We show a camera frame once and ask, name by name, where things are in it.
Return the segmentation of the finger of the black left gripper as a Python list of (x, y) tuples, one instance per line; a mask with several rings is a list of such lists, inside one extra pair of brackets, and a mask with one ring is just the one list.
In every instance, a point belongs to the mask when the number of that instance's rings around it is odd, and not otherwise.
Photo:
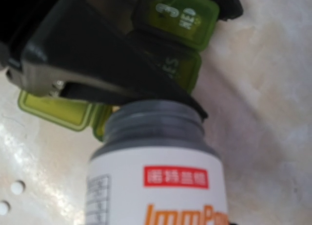
[(20, 63), (7, 77), (38, 97), (55, 96), (109, 105), (171, 100), (204, 109), (88, 3), (59, 0), (27, 39)]
[(244, 9), (240, 0), (213, 0), (219, 6), (219, 20), (227, 21), (243, 15)]

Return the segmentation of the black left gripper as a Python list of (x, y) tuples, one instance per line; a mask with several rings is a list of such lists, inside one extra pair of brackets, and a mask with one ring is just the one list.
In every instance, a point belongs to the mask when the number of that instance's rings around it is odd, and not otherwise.
[[(58, 0), (0, 0), (0, 63), (10, 58), (20, 63), (21, 50), (27, 39)], [(136, 0), (87, 0), (94, 6), (134, 4)]]

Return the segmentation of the green pill organizer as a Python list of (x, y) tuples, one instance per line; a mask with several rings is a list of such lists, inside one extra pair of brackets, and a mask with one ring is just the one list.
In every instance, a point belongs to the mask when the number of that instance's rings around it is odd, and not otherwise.
[[(191, 96), (201, 66), (198, 52), (137, 30), (122, 35)], [(19, 94), (18, 105), (22, 111), (74, 131), (90, 127), (97, 140), (103, 139), (106, 121), (115, 107), (121, 106), (55, 96), (38, 97), (24, 90)]]

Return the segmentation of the amber bottle grey cap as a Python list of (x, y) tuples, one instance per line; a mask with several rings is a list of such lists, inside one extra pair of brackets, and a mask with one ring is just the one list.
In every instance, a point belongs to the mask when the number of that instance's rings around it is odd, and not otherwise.
[(229, 223), (223, 165), (193, 108), (146, 100), (112, 114), (89, 162), (85, 223)]

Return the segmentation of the white round pill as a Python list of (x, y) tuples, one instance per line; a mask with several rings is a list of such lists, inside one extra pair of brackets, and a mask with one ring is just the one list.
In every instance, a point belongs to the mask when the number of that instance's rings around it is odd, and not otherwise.
[(15, 181), (11, 184), (10, 189), (14, 195), (21, 195), (25, 191), (25, 183), (23, 181)]
[(8, 214), (10, 211), (10, 204), (7, 201), (0, 201), (0, 216)]

